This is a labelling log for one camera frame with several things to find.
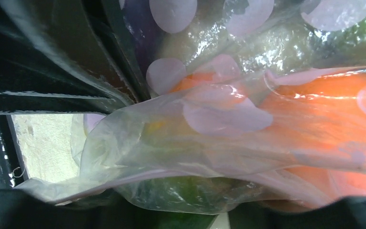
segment orange vegetable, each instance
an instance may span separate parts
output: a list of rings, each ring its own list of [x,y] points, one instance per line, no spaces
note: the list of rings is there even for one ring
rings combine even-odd
[[[193,73],[182,79],[171,91],[178,92],[186,89],[193,88],[195,86],[207,83],[214,83],[213,76],[215,73]]]
[[[321,149],[333,156],[349,157],[351,142],[366,144],[366,114],[356,97],[366,86],[366,73],[323,75],[310,83],[279,86],[259,106],[274,116],[264,131],[285,136],[276,144],[288,148]],[[361,149],[366,158],[366,148]],[[334,198],[366,195],[366,175],[323,168],[294,167],[287,171],[298,175]],[[336,196],[333,182],[340,187]]]

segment plastic bag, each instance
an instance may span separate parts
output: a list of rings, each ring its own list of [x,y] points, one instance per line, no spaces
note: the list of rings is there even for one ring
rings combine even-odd
[[[104,117],[98,114],[74,115],[71,149],[72,158],[79,166],[86,134]],[[280,198],[255,183],[224,177],[158,178],[123,185],[116,190],[139,207],[201,214],[227,212],[242,202]]]
[[[29,182],[35,194],[62,202],[117,187],[169,210],[150,191],[139,199],[141,185],[159,182],[142,181],[198,176],[249,181],[263,187],[254,200],[274,193],[311,208],[366,195],[366,0],[132,0],[122,11],[163,96],[100,121],[80,176]]]

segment textured white surface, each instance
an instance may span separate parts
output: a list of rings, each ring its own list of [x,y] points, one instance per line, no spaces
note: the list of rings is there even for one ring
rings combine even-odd
[[[72,114],[12,115],[29,177],[59,182],[77,175],[71,157]]]

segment plastic wrap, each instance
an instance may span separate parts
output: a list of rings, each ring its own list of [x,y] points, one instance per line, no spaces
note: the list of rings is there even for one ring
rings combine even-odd
[[[102,119],[76,153],[79,177],[24,188],[60,203],[113,187],[143,208],[205,214],[366,195],[366,0],[132,0],[122,11],[160,96]]]
[[[101,114],[74,114],[71,126],[71,156],[81,165],[81,154],[86,136],[105,116]]]

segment green item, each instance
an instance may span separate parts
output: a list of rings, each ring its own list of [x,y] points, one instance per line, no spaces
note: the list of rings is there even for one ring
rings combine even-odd
[[[238,41],[227,50],[244,73],[266,68],[276,74],[310,68],[317,56],[310,30],[298,19],[278,23],[266,31]]]
[[[366,65],[366,18],[341,31],[311,29],[314,31],[314,47],[325,46],[329,57],[346,57],[343,66]]]
[[[217,55],[228,45],[225,29],[227,18],[222,18],[224,0],[198,1],[195,18],[182,32],[165,34],[156,58],[176,58],[194,71],[199,64]]]
[[[152,210],[219,214],[255,201],[264,188],[248,181],[214,177],[168,177],[117,188],[132,204]]]

